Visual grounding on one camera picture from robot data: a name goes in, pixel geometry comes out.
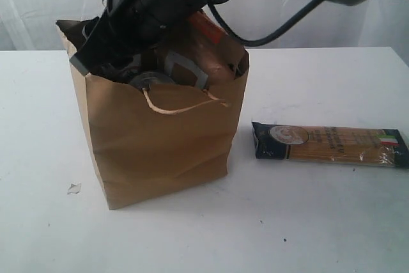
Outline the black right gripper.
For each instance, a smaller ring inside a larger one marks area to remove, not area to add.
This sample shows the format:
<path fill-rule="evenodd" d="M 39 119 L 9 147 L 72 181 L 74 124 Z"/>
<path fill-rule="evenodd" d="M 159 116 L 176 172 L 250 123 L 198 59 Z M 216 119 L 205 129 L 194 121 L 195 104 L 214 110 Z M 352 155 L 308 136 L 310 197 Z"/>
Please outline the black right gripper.
<path fill-rule="evenodd" d="M 110 65 L 123 68 L 204 4 L 205 0 L 107 0 L 94 32 L 109 46 Z"/>

